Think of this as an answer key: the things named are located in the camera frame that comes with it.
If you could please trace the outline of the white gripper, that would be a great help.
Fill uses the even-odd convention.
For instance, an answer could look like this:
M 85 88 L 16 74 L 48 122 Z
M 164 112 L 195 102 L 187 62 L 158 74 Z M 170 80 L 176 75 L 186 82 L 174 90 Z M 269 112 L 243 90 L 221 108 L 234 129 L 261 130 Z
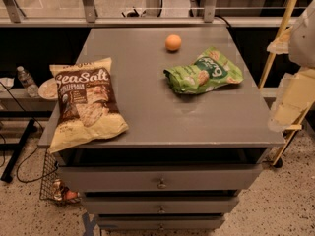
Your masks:
M 268 121 L 275 132 L 287 129 L 315 102 L 315 0 L 292 27 L 288 55 L 303 67 L 294 75 L 285 73 L 278 85 Z

